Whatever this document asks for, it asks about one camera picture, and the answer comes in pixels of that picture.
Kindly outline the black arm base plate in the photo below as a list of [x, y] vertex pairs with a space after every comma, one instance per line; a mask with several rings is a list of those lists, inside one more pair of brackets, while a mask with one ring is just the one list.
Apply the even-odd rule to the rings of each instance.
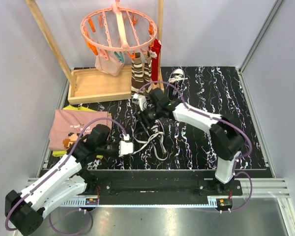
[[96, 170], [84, 172], [86, 195], [99, 193], [101, 206], [199, 207], [209, 197], [237, 197], [239, 180], [221, 185], [214, 171], [204, 170]]

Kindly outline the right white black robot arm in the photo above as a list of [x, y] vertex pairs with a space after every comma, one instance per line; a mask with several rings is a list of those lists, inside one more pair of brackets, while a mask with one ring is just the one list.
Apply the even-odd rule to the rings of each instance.
[[168, 118], [184, 122], [207, 133], [218, 157], [213, 189], [219, 195], [230, 191], [230, 182], [234, 178], [235, 159], [239, 157], [244, 145], [243, 135], [238, 128], [220, 114], [188, 106], [179, 99], [170, 100], [159, 88], [150, 91], [149, 101], [150, 105], [144, 95], [137, 93], [132, 97], [132, 102], [139, 106], [139, 111], [136, 113], [139, 127], [147, 130], [157, 119]]

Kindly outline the white shoelace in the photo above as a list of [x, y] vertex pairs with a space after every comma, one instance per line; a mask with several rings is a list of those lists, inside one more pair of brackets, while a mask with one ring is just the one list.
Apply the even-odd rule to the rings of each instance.
[[167, 150], [165, 148], [165, 145], [164, 145], [164, 136], [165, 136], [165, 130], [164, 130], [164, 127], [161, 125], [161, 130], [159, 130], [159, 126], [157, 124], [155, 124], [152, 128], [152, 134], [149, 135], [148, 139], [146, 141], [142, 141], [142, 140], [139, 140], [136, 138], [136, 134], [137, 132], [134, 130], [134, 128], [131, 128], [131, 131], [133, 132], [133, 138], [134, 140], [139, 143], [139, 144], [142, 144], [142, 146], [134, 151], [133, 154], [136, 154], [138, 152], [141, 152], [143, 149], [145, 149], [147, 147], [147, 145], [152, 141], [154, 140], [155, 138], [159, 138], [159, 141], [160, 141], [160, 147], [161, 147], [161, 150], [162, 150], [162, 154], [165, 155], [167, 154]]

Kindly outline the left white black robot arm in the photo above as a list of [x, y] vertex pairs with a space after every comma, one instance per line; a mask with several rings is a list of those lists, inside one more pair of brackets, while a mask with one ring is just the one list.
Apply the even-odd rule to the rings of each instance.
[[125, 129], [116, 142], [109, 140], [110, 128], [97, 124], [89, 134], [80, 133], [76, 142], [60, 161], [36, 182], [20, 192], [11, 190], [5, 196], [5, 228], [24, 236], [35, 232], [57, 207], [82, 194], [99, 194], [98, 178], [88, 170], [97, 156], [119, 158], [133, 151]]

